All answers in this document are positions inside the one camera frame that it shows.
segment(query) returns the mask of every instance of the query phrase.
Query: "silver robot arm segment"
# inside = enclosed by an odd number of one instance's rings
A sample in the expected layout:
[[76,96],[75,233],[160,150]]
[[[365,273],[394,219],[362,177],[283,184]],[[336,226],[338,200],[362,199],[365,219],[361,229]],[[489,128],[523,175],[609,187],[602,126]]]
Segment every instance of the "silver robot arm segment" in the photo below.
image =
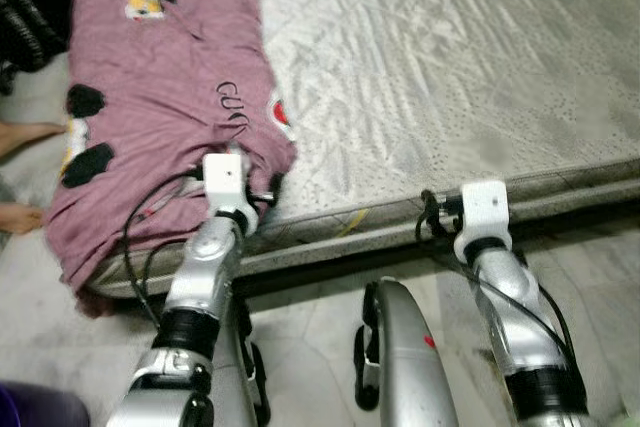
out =
[[[511,251],[505,184],[466,184],[461,193],[463,224],[454,251],[480,280],[472,282],[471,289],[487,322],[496,362],[519,424],[597,425],[588,417],[586,392],[575,359],[549,333],[555,334],[555,330],[540,307],[538,283]],[[538,321],[514,308],[505,295]]]
[[211,427],[213,351],[231,298],[233,270],[258,215],[245,196],[241,153],[204,158],[208,220],[185,245],[152,349],[108,427]]

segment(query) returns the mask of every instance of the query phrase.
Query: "wire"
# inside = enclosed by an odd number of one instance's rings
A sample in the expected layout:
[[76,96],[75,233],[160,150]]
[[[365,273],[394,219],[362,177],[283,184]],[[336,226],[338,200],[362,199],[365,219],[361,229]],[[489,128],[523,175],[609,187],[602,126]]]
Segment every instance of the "wire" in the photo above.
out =
[[[425,209],[425,212],[423,212],[418,217],[418,223],[416,224],[416,228],[415,228],[416,242],[423,249],[426,249],[426,246],[424,245],[425,241],[422,238],[422,222],[426,218],[427,218],[427,212],[426,212],[426,209]],[[560,307],[558,307],[558,305],[555,303],[555,301],[551,298],[551,295],[549,295],[549,293],[546,290],[544,290],[543,287],[539,286],[540,287],[540,292],[542,292],[542,295],[544,295],[545,298],[547,299],[547,301],[549,301],[549,304],[551,305],[551,308],[554,310],[554,312],[558,316],[558,321],[560,322],[560,325],[562,327],[562,332],[563,332],[563,335],[564,335],[564,337],[566,339],[566,343],[540,317],[538,317],[536,314],[531,312],[531,310],[529,310],[527,307],[522,305],[520,302],[518,302],[514,298],[512,298],[509,295],[507,295],[504,292],[502,292],[500,289],[494,287],[489,282],[486,282],[486,281],[480,279],[476,274],[473,274],[470,271],[469,268],[465,268],[465,267],[461,266],[461,270],[456,270],[455,268],[451,267],[449,264],[442,263],[442,262],[438,262],[438,263],[440,263],[440,265],[444,265],[444,267],[447,268],[448,270],[451,270],[452,272],[455,272],[455,273],[457,273],[459,275],[462,275],[469,282],[475,283],[475,284],[477,284],[477,285],[479,285],[481,287],[485,287],[485,288],[489,289],[492,293],[494,293],[495,295],[500,297],[502,300],[507,302],[510,306],[512,306],[513,308],[517,309],[522,314],[526,315],[531,320],[533,320],[536,324],[538,324],[540,326],[540,328],[542,328],[542,330],[544,330],[544,332],[551,338],[551,340],[553,340],[556,343],[556,345],[558,346],[558,348],[560,349],[562,354],[567,359],[567,362],[569,362],[569,364],[570,364],[569,366],[571,367],[571,370],[572,370],[573,374],[575,375],[576,380],[578,381],[578,385],[579,385],[579,388],[580,388],[581,395],[583,395],[586,398],[587,391],[586,391],[586,388],[585,388],[585,385],[584,385],[584,381],[582,379],[582,374],[580,373],[580,369],[578,368],[578,363],[577,363],[577,360],[576,360],[576,357],[575,357],[575,352],[573,350],[573,343],[571,342],[571,336],[569,335],[569,327],[567,326],[566,321],[565,321],[564,317],[562,316],[562,314],[560,313],[560,315],[558,315],[558,313],[560,312]]]
[[562,329],[562,336],[564,337],[564,343],[566,344],[567,349],[569,350],[569,352],[571,352],[571,355],[575,359],[576,353],[575,353],[575,350],[573,350],[573,341],[571,340],[571,334],[569,333],[569,326],[567,325],[567,321],[565,320],[564,315],[562,315],[562,311],[560,310],[560,307],[556,303],[555,299],[551,297],[551,294],[547,292],[547,289],[542,287],[540,284],[538,284],[538,288],[540,289],[540,293],[543,295],[543,297],[547,299],[547,302],[549,302],[549,305],[553,309],[553,312],[556,314],[556,318],[560,323],[560,329]]
[[170,177],[162,181],[160,184],[158,184],[153,189],[151,189],[151,191],[144,196],[144,198],[138,203],[138,205],[134,207],[134,209],[131,211],[131,214],[129,214],[127,221],[124,223],[124,226],[122,227],[122,248],[124,250],[124,267],[127,272],[127,276],[129,277],[129,283],[131,284],[131,288],[133,289],[133,292],[136,294],[136,297],[140,301],[142,308],[144,309],[145,313],[147,314],[151,322],[153,322],[153,325],[156,327],[156,329],[160,328],[160,322],[158,321],[158,317],[156,316],[156,314],[153,312],[153,309],[149,305],[149,298],[147,296],[147,293],[143,292],[142,289],[140,288],[140,285],[138,284],[138,279],[133,270],[133,266],[131,265],[129,228],[131,227],[131,222],[135,218],[140,208],[151,197],[153,197],[156,193],[158,193],[160,189],[162,189],[166,185],[182,177],[198,177],[198,175],[201,175],[201,174],[202,174],[202,167],[196,167],[194,169],[187,170],[179,174],[171,175]]

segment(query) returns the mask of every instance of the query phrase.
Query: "quilted mattress surface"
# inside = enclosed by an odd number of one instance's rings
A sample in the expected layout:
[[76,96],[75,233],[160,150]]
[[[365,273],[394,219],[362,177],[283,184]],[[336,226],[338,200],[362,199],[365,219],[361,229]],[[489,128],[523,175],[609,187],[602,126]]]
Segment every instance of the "quilted mattress surface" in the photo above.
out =
[[[521,218],[640,195],[639,5],[262,0],[299,158],[239,274],[410,242],[424,188],[512,179]],[[94,288],[127,295],[121,265]]]

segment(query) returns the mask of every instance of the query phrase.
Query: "human foot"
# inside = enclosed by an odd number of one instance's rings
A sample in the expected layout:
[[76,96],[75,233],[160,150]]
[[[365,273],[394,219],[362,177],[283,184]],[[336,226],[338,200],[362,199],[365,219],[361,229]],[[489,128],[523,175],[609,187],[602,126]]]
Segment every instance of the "human foot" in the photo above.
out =
[[66,127],[58,124],[4,124],[0,123],[0,158],[18,147],[38,139],[62,134]]
[[15,203],[0,203],[0,231],[26,234],[42,226],[44,212],[37,207]]

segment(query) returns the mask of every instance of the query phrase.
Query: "pink clothing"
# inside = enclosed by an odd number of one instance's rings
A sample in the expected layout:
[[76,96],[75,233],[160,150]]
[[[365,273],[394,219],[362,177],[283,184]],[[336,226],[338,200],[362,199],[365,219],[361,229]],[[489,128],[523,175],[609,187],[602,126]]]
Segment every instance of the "pink clothing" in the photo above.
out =
[[[76,143],[46,234],[76,292],[133,207],[206,153],[236,141],[256,193],[294,161],[258,0],[74,0],[70,65]],[[206,208],[201,191],[173,198],[133,226],[132,250],[189,237]]]

